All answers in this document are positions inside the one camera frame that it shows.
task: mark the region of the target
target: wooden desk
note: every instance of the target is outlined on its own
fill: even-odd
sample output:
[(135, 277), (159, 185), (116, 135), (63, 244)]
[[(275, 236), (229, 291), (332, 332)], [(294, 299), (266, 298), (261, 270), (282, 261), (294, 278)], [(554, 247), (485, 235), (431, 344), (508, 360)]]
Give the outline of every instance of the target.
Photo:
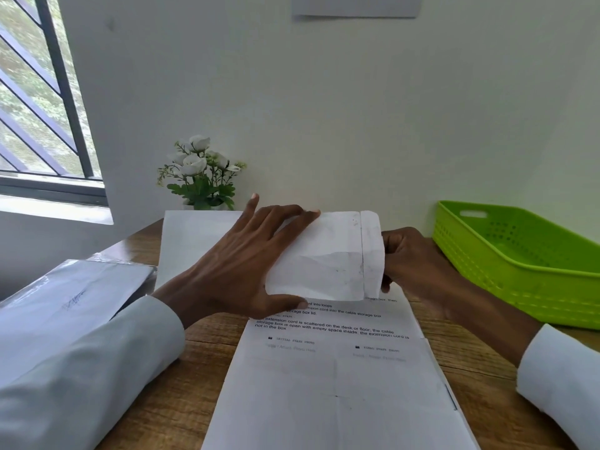
[[(161, 229), (157, 221), (103, 254), (157, 265)], [(460, 326), (432, 318), (420, 302), (410, 304), (483, 450), (575, 449), (515, 392), (510, 363)], [(181, 359), (144, 389), (98, 448), (199, 450), (246, 320), (218, 314), (188, 329)], [(565, 331), (600, 349), (600, 333)]]

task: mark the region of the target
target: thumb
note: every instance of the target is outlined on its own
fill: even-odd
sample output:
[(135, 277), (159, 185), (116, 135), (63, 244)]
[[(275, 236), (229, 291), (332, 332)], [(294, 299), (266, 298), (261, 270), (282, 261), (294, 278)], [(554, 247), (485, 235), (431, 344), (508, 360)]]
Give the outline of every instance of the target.
[(291, 310), (305, 310), (308, 308), (306, 299), (297, 295), (269, 295), (268, 309), (270, 314), (283, 313)]

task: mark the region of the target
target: basket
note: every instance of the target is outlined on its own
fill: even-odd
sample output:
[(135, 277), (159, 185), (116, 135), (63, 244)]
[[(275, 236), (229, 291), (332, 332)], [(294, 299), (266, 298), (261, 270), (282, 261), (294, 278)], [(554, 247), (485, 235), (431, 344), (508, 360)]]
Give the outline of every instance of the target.
[(600, 329), (600, 246), (517, 207), (442, 200), (435, 242), (467, 279), (547, 323)]

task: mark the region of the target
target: window bar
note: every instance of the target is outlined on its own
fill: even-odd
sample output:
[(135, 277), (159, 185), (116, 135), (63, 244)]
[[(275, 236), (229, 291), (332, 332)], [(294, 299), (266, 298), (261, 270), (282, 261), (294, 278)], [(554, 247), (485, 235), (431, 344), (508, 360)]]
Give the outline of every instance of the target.
[(67, 75), (67, 69), (63, 61), (63, 55), (61, 54), (61, 46), (58, 43), (56, 37), (56, 31), (54, 29), (54, 23), (52, 22), (52, 15), (50, 14), (50, 8), (48, 6), (48, 0), (35, 0), (37, 6), (38, 15), (40, 16), (41, 29), (44, 32), (46, 38), (46, 45), (48, 46), (48, 52), (50, 53), (50, 59), (52, 60), (52, 66), (54, 67), (54, 74), (56, 75), (56, 81), (60, 89), (62, 101), (65, 105), (65, 112), (71, 126), (71, 134), (75, 145), (77, 147), (77, 154), (79, 155), (79, 162), (81, 163), (81, 169), (83, 175), (88, 178), (94, 176), (94, 170), (92, 169), (92, 163), (89, 160), (88, 150), (85, 145), (85, 138), (83, 137), (83, 131), (79, 124), (79, 115), (77, 113), (77, 106), (73, 100), (73, 93), (69, 85), (69, 79)]
[(4, 42), (12, 49), (14, 52), (21, 57), (21, 59), (29, 65), (31, 69), (35, 71), (35, 74), (39, 75), (41, 79), (48, 84), (50, 88), (52, 88), (57, 95), (60, 96), (61, 91), (58, 87), (58, 83), (52, 76), (36, 61), (35, 58), (31, 56), (29, 52), (27, 52), (22, 45), (19, 44), (7, 29), (0, 23), (0, 38), (4, 39)]
[(13, 166), (17, 172), (27, 172), (27, 166), (24, 165), (19, 158), (11, 153), (2, 143), (0, 143), (0, 156), (6, 159), (6, 162)]
[(34, 139), (2, 109), (0, 109), (0, 121), (2, 121), (7, 128), (9, 128), (17, 137), (19, 137), (19, 139), (22, 140), (36, 155), (38, 155), (41, 160), (44, 161), (54, 172), (59, 175), (68, 174), (64, 167), (56, 162), (56, 159), (52, 158), (39, 143), (34, 141)]
[(37, 15), (37, 11), (33, 6), (31, 6), (26, 0), (13, 0), (15, 3), (19, 5), (23, 12), (29, 16), (31, 20), (33, 20), (38, 27), (41, 27), (40, 16)]
[(21, 90), (20, 87), (8, 75), (6, 75), (2, 69), (0, 69), (0, 82), (4, 83), (4, 85), (6, 85), (6, 87), (12, 91), (12, 94), (19, 98), (21, 102), (37, 116), (37, 118), (39, 118), (48, 128), (52, 130), (54, 134), (56, 134), (65, 144), (67, 144), (75, 154), (77, 154), (77, 147), (75, 146), (71, 136), (68, 135), (64, 129), (61, 128), (58, 123), (56, 123), (56, 121), (49, 117), (40, 106), (35, 104), (34, 100), (31, 99), (27, 93)]

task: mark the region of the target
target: white shirt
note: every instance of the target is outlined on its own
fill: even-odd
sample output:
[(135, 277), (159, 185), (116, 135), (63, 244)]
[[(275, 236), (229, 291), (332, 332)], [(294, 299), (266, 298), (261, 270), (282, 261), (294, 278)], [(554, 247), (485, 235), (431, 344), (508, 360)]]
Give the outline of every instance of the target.
[[(139, 299), (0, 389), (0, 449), (94, 449), (184, 346), (175, 313), (153, 297)], [(598, 448), (600, 354), (545, 325), (523, 356), (517, 391), (580, 450)]]

